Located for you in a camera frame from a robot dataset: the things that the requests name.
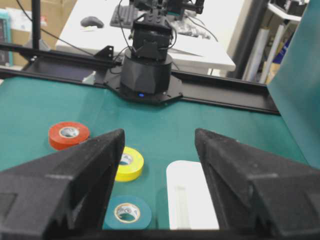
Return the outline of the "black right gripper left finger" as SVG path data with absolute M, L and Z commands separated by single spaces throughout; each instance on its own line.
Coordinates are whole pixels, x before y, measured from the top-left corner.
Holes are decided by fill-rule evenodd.
M 1 237 L 105 238 L 124 146 L 119 128 L 1 171 Z

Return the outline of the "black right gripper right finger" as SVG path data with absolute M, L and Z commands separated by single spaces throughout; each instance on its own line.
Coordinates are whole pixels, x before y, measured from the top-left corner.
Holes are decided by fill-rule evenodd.
M 219 177 L 273 237 L 320 234 L 320 171 L 203 128 L 195 147 L 209 187 Z

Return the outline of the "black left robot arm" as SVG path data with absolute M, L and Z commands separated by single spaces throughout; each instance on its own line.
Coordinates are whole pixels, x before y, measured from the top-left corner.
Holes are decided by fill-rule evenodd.
M 182 82 L 172 76 L 173 59 L 168 54 L 177 40 L 177 31 L 168 13 L 190 10 L 201 14 L 204 1 L 132 0 L 145 13 L 132 23 L 132 45 L 125 51 L 120 75 L 120 93 L 128 99 L 161 103 L 181 98 Z

